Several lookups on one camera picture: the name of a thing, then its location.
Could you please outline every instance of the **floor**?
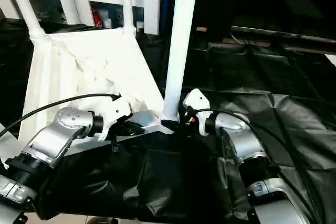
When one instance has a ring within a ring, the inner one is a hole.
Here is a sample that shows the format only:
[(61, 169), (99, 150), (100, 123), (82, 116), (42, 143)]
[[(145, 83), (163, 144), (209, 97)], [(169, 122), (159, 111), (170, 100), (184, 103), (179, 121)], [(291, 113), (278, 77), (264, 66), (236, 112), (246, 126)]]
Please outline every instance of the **floor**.
[[(28, 217), (27, 224), (85, 224), (93, 216), (85, 215), (58, 215), (50, 220), (40, 220), (35, 213), (25, 214)], [(139, 222), (133, 220), (119, 220), (119, 224), (145, 224), (148, 222)]]

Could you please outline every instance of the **white fabric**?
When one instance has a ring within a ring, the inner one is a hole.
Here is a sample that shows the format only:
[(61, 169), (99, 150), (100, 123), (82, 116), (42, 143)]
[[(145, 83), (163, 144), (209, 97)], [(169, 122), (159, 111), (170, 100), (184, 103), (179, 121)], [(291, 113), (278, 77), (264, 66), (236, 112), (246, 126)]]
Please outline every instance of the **white fabric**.
[[(122, 29), (50, 34), (34, 45), (23, 114), (87, 93), (121, 93), (133, 112), (142, 104), (157, 114), (162, 111), (162, 96), (139, 45)], [(110, 99), (85, 98), (40, 112), (21, 124), (19, 141), (27, 143), (60, 108), (72, 105), (104, 114), (106, 102)]]

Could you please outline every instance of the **black connector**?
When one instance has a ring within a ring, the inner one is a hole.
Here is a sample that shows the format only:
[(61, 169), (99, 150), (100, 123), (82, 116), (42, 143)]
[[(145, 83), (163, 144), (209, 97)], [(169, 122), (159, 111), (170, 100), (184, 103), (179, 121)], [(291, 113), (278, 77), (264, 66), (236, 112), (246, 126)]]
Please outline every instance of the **black connector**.
[(38, 190), (52, 171), (47, 163), (24, 153), (7, 159), (5, 163), (9, 166), (8, 178), (33, 190)]

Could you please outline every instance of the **black plastic sheet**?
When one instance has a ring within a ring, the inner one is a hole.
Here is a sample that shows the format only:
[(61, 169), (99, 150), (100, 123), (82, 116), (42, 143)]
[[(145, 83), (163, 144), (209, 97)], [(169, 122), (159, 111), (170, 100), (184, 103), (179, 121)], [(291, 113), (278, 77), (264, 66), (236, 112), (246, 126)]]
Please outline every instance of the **black plastic sheet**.
[[(49, 33), (94, 29), (43, 27)], [(138, 40), (161, 91), (167, 41)], [(23, 23), (0, 22), (1, 85), (9, 91), (2, 97), (5, 125), (13, 111), (22, 111), (32, 48)], [(324, 55), (210, 44), (189, 50), (182, 98), (200, 88), (213, 108), (247, 115), (271, 158), (316, 212), (317, 222), (332, 224), (335, 77), (335, 67)], [(10, 81), (20, 84), (9, 89)], [(65, 157), (41, 188), (38, 213), (44, 219), (66, 212), (156, 222), (244, 223), (249, 209), (244, 189), (217, 144), (211, 136), (154, 133), (123, 142), (119, 153), (105, 146)]]

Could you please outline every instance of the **white plastic part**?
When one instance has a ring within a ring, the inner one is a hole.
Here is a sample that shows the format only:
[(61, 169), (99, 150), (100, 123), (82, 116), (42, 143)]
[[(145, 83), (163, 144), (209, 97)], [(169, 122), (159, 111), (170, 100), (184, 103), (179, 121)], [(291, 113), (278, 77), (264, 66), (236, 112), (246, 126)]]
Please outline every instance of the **white plastic part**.
[[(184, 99), (183, 106), (187, 108), (192, 107), (194, 110), (210, 109), (210, 102), (202, 94), (199, 89), (193, 89)], [(211, 115), (212, 111), (198, 112), (196, 114), (199, 121), (199, 133), (202, 136), (208, 136), (209, 134), (205, 132), (205, 121)]]
[(40, 27), (29, 0), (16, 0), (16, 2), (28, 26), (30, 39), (35, 40), (36, 38), (45, 36), (45, 32)]
[(124, 97), (121, 97), (114, 102), (105, 100), (105, 102), (100, 103), (100, 108), (95, 112), (102, 115), (104, 120), (104, 127), (98, 137), (98, 142), (106, 139), (110, 127), (117, 122), (117, 119), (123, 116), (129, 116), (132, 113), (130, 104)]
[(195, 0), (175, 0), (167, 84), (161, 120), (178, 121), (178, 107), (187, 57)]
[(135, 35), (135, 27), (133, 24), (132, 0), (123, 0), (124, 14), (124, 31)]

